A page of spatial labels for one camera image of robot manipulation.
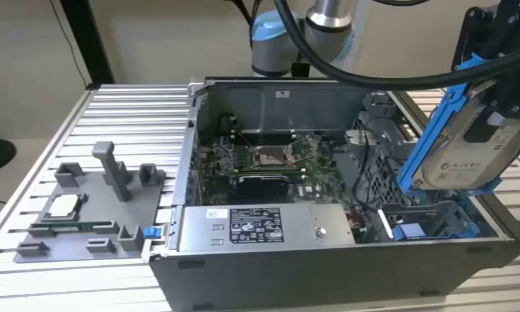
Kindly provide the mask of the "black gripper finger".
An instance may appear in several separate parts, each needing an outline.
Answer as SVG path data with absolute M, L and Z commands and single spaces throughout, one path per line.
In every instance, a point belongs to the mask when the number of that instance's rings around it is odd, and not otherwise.
M 490 141 L 499 127 L 503 125 L 506 117 L 491 106 L 485 106 L 479 116 L 471 124 L 465 141 L 469 143 L 486 143 Z

